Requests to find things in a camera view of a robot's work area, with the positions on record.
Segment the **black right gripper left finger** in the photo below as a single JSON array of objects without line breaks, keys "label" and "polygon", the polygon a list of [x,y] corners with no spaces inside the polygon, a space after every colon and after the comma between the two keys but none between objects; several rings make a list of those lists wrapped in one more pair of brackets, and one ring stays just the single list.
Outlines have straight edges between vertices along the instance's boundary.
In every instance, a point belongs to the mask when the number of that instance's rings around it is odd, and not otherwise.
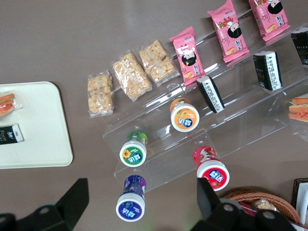
[{"label": "black right gripper left finger", "polygon": [[12,213],[0,215],[2,231],[72,231],[89,204],[87,178],[79,178],[55,204],[46,204],[17,220]]}]

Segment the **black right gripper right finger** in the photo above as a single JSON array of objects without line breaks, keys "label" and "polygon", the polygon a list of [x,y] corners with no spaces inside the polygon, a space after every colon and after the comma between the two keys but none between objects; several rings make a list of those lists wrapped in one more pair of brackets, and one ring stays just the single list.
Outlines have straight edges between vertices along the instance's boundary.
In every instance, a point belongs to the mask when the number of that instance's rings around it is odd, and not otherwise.
[{"label": "black right gripper right finger", "polygon": [[192,231],[294,231],[282,214],[260,210],[255,216],[245,213],[238,202],[220,199],[205,178],[197,179],[197,202],[202,214]]}]

